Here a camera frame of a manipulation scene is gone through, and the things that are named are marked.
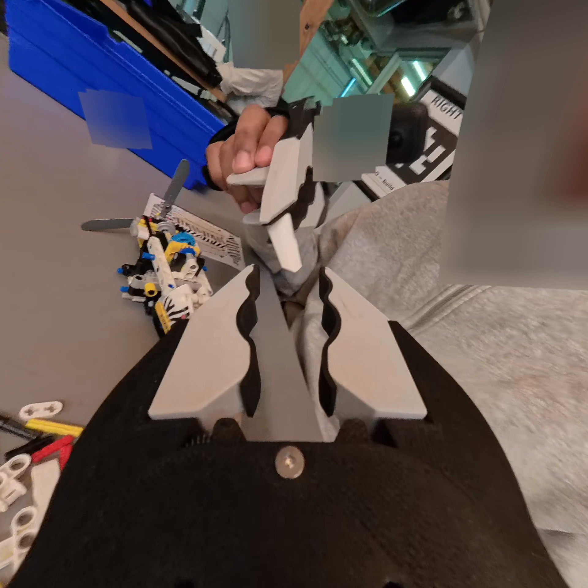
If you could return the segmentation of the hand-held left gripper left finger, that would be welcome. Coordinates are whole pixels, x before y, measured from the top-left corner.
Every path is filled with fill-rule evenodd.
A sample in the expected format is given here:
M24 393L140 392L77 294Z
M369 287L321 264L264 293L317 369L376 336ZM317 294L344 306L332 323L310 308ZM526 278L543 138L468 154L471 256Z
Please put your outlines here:
M251 337L260 271L251 264L187 321L148 414L153 420L253 417L261 375Z

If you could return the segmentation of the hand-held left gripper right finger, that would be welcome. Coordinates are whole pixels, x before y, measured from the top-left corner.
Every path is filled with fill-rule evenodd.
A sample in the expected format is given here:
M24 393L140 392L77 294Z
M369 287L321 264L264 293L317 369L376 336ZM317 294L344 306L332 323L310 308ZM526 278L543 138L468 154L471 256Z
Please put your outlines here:
M332 269L321 268L319 401L338 420L423 420L424 401L389 320Z

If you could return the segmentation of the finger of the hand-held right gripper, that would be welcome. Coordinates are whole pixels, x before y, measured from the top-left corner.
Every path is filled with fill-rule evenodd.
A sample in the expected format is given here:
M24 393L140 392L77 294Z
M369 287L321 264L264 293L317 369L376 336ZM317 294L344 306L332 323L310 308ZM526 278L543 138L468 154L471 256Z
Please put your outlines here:
M330 190L327 182L305 183L300 189L298 202L294 207L295 230L316 229L324 223Z
M272 223L298 200L300 187L312 166L313 127L308 126L301 138L283 138L273 149L268 176L263 188L260 222Z

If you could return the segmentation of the striped sticker sheet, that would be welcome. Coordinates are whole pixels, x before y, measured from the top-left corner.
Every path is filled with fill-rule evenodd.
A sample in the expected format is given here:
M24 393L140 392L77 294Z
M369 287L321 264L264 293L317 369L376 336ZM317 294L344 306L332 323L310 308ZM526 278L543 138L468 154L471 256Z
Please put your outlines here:
M200 257L206 260L221 262L237 271L243 270L246 266L241 239L219 226L197 217L183 208L173 205L165 219L175 227L174 231L157 229L160 224L156 218L159 216L164 205L164 200L155 194L149 196L142 215L132 219L131 224L138 224L140 229L132 229L132 234L138 240L148 238L148 230L142 217L151 219L151 231L162 232L167 241L175 239L180 233L191 235L187 243L172 248L173 253L181 252L183 249L199 249Z

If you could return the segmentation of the lego plane model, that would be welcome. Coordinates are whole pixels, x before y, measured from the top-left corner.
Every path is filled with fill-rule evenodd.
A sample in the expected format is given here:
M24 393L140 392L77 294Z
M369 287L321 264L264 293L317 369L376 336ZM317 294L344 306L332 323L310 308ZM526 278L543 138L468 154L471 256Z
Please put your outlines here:
M189 162L181 160L162 202L154 209L146 208L142 216L93 219L81 225L86 232L128 229L136 239L137 261L117 269L126 279L121 296L143 306L159 337L176 322L189 319L213 293L194 234L172 219L173 205L189 171Z

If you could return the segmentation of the pile of loose lego parts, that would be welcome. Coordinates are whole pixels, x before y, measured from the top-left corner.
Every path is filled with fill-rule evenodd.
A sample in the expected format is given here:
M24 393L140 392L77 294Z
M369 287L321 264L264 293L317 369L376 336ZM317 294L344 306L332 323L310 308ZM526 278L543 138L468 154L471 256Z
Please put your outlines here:
M61 401L25 405L18 419L2 414L1 432L23 440L1 458L1 514L19 500L28 504L14 511L7 531L1 531L1 587L20 568L40 531L49 502L83 427L58 422Z

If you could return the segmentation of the person's right hand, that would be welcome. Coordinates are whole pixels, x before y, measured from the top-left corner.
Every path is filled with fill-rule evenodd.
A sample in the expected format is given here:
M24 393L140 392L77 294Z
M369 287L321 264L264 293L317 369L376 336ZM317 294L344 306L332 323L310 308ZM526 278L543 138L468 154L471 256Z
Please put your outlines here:
M206 148L206 166L202 173L208 185L230 194L245 215L260 207L262 189L230 186L227 179L233 173L269 166L276 143L288 124L287 105L263 108L250 104L236 121L219 131Z

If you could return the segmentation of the black backpack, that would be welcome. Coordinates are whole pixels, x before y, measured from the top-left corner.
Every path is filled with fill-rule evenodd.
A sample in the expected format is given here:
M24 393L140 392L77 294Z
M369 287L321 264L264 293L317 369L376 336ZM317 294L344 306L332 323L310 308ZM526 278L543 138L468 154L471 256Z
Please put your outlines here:
M173 56L213 88L222 77L216 62L202 47L201 26L187 22L170 1L120 1L130 17L151 33Z

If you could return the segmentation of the blue plastic bin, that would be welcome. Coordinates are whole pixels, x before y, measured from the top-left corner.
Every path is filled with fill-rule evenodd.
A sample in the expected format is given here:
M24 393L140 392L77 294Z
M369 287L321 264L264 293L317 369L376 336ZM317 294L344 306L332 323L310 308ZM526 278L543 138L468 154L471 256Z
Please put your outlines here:
M142 99L150 149L130 151L171 177L186 159L184 187L204 185L210 138L224 124L107 27L62 1L5 1L9 67L81 118L80 92Z

